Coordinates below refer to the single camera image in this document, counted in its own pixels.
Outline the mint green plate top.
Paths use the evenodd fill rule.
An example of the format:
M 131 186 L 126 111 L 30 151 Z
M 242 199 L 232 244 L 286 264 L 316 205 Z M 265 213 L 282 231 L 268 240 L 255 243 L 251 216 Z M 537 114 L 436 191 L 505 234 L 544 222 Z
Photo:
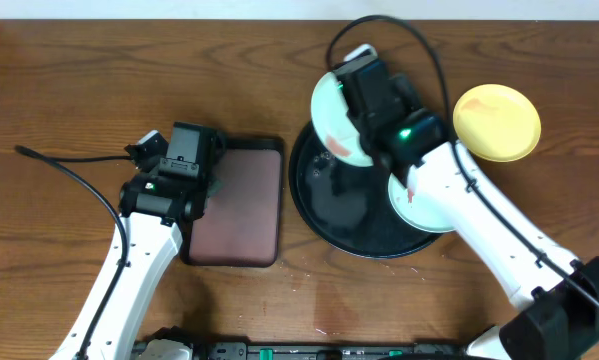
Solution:
M 370 167 L 373 160 L 361 147 L 360 134 L 348 118 L 343 84 L 333 72 L 323 75 L 311 97 L 310 111 L 314 131 L 338 160 L 355 167 Z

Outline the mint green plate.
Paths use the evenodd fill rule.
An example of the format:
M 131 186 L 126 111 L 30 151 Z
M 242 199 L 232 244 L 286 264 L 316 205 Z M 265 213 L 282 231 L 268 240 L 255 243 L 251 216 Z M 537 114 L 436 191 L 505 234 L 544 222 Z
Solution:
M 333 72 L 323 75 L 311 97 L 310 111 L 314 131 L 338 160 L 355 167 L 370 167 L 373 160 L 361 147 L 360 134 L 348 118 L 343 84 Z
M 451 223 L 428 200 L 415 195 L 396 176 L 389 177 L 387 190 L 394 211 L 410 226 L 430 233 L 448 233 L 454 230 Z

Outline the yellow plate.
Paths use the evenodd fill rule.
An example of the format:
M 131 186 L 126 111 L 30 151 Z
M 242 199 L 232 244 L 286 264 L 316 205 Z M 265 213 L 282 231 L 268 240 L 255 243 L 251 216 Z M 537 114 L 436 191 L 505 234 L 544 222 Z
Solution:
M 453 125 L 464 146 L 493 162 L 512 162 L 530 154 L 541 137 L 541 120 L 521 92 L 500 84 L 483 84 L 465 92 L 455 104 Z

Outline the green yellow sponge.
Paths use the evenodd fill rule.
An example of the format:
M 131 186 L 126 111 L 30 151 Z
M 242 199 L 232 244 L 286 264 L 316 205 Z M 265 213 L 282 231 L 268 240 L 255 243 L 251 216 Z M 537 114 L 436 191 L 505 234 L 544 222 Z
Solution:
M 208 187 L 208 191 L 207 191 L 207 197 L 211 198 L 213 196 L 215 196 L 222 188 L 223 186 L 223 182 L 219 179 L 213 179 L 210 181 L 209 183 L 209 187 Z

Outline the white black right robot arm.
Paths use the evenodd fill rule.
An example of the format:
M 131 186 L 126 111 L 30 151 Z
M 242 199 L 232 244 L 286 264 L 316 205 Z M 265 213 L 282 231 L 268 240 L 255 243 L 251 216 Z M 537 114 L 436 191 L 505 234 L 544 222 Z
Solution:
M 311 98 L 313 128 L 338 159 L 377 166 L 446 222 L 485 263 L 516 316 L 466 347 L 480 359 L 577 359 L 599 343 L 599 258 L 582 262 L 535 226 L 481 171 L 407 79 L 373 52 L 328 71 Z

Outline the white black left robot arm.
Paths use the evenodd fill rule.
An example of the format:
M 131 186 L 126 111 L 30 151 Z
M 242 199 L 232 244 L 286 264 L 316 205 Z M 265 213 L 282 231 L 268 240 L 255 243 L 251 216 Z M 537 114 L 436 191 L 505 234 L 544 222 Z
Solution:
M 56 359 L 128 359 L 148 305 L 172 260 L 190 247 L 212 192 L 224 133 L 177 122 L 126 146 L 138 172 L 123 184 L 103 266 Z

